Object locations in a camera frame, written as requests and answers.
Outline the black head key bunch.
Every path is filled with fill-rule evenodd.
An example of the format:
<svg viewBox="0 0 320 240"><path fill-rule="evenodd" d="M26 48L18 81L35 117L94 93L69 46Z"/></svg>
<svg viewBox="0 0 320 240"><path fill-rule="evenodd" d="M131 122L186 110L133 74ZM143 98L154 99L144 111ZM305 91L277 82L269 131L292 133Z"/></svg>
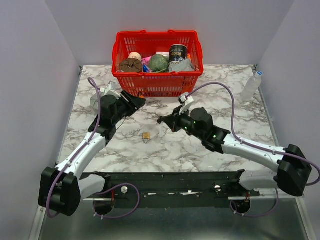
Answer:
<svg viewBox="0 0 320 240"><path fill-rule="evenodd" d="M158 124L161 124L162 121L163 121L163 117L162 117L162 116L157 119L157 123L158 123Z"/></svg>

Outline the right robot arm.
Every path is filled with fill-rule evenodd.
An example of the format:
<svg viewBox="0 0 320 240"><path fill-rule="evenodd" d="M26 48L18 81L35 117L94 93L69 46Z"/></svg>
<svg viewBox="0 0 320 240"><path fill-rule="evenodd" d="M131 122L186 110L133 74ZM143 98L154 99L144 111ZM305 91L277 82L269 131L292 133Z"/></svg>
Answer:
<svg viewBox="0 0 320 240"><path fill-rule="evenodd" d="M244 172L230 183L230 191L241 196L257 188L280 189L288 195L301 197L307 186L312 167L306 162L301 149L293 144L288 147L265 145L235 137L229 130L214 125L213 117L203 108L161 116L157 123L165 123L172 132L184 130L194 136L209 151L233 155L266 167L266 172Z"/></svg>

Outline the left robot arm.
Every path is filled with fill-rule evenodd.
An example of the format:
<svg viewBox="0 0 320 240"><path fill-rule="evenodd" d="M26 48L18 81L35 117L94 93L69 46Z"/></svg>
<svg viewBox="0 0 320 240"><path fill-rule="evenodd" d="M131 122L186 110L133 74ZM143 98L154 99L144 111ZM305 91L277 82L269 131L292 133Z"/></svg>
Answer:
<svg viewBox="0 0 320 240"><path fill-rule="evenodd" d="M88 128L81 144L56 167L46 167L40 178L38 204L47 211L72 216L80 202L97 194L104 198L111 185L100 175L81 176L93 158L103 150L115 135L116 125L132 116L146 103L146 99L126 91L108 91L98 100L98 114Z"/></svg>

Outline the orange black padlock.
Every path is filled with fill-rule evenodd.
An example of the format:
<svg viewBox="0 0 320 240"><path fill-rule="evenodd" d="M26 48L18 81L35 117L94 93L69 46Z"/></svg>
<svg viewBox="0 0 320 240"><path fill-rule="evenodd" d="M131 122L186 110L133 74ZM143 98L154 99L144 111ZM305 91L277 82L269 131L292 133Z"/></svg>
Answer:
<svg viewBox="0 0 320 240"><path fill-rule="evenodd" d="M144 93L143 92L138 92L138 94L137 94L137 96L139 97L139 98L142 98L142 99L144 99L145 98L145 96L144 96Z"/></svg>

